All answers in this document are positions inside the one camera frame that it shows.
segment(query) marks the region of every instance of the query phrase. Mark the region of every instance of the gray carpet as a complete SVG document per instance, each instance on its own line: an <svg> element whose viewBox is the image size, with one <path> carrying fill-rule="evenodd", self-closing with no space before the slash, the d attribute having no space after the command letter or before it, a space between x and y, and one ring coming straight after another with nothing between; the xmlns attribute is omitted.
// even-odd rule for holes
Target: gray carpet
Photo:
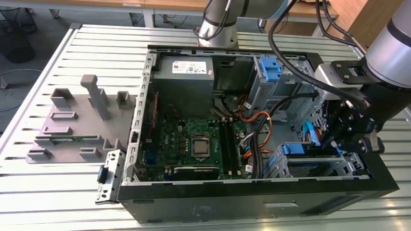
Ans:
<svg viewBox="0 0 411 231"><path fill-rule="evenodd" d="M36 52L34 58L22 64L11 64L0 55L0 73L13 69L38 69L42 70L53 51L66 33L70 23L109 25L109 26L144 26L144 19L140 14L108 13L108 12L86 12L61 10L60 18L53 19L48 9L33 9L33 19L37 25L37 31L28 35L29 42ZM193 29L201 24L201 17L188 16L180 25L185 16L177 15L169 18L168 23L162 23L160 15L154 17L156 27L173 28L176 25L181 29ZM240 32L258 32L256 19L238 19L237 30ZM28 94L30 87L36 81L38 73L34 71L17 71L2 75L3 80L10 84L7 91L0 90L0 111L17 106ZM7 123L17 109L0 112L0 132L7 126Z"/></svg>

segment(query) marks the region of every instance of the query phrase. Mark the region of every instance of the motherboard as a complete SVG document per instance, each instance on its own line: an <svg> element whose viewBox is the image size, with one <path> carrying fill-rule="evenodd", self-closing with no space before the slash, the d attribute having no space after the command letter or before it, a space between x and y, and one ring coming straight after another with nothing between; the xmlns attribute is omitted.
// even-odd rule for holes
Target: motherboard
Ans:
<svg viewBox="0 0 411 231"><path fill-rule="evenodd" d="M244 137L242 122L164 119L157 126L157 148L144 153L149 181L245 177L236 145Z"/></svg>

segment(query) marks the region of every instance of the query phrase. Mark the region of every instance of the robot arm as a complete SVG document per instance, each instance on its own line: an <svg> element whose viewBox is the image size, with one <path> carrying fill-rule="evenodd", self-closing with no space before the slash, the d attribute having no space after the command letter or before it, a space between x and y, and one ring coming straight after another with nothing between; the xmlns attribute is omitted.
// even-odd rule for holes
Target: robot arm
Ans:
<svg viewBox="0 0 411 231"><path fill-rule="evenodd" d="M204 47L234 47L237 17L274 18L286 7L286 0L209 0L197 32Z"/></svg>
<svg viewBox="0 0 411 231"><path fill-rule="evenodd" d="M360 61L333 61L316 70L317 79L338 82L366 101L362 111L340 100L325 102L324 147L332 145L356 153L384 152L376 133L411 104L409 10L411 0L405 0Z"/></svg>

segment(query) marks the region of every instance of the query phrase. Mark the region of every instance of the aluminum slotted table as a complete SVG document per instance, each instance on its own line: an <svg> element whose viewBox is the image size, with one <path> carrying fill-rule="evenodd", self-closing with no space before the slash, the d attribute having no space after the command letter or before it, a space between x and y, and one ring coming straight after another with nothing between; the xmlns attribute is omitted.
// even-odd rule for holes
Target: aluminum slotted table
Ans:
<svg viewBox="0 0 411 231"><path fill-rule="evenodd" d="M276 36L284 51L320 54L324 62L358 58L352 48L324 38ZM0 229L212 229L406 230L411 229L411 125L400 113L384 126L381 158L400 190L361 201L328 216L138 224L121 205L94 205L100 164L28 165L25 155L49 112L50 93L84 94L84 74L98 77L106 94L137 95L148 44L196 46L189 30L82 25L69 29L0 139ZM240 49L268 50L266 35L238 33Z"/></svg>

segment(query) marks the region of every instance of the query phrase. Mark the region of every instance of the green circuit board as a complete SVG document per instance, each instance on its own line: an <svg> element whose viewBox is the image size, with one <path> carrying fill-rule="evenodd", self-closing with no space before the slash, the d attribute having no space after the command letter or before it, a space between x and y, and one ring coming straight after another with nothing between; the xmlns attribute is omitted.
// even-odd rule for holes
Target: green circuit board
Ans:
<svg viewBox="0 0 411 231"><path fill-rule="evenodd" d="M242 122L233 122L233 136L236 139L244 133ZM220 168L218 179L242 179L244 166L240 164L240 155L237 155L238 172L228 175L222 172L222 156L221 156L221 144L220 144L220 131L218 120L206 119L165 119L160 124L158 133L158 149L153 156L154 165L157 167L217 167ZM190 156L192 151L192 139L201 137L208 140L209 143L209 157L196 159ZM162 170L158 168L149 168L149 175L152 180L162 181Z"/></svg>

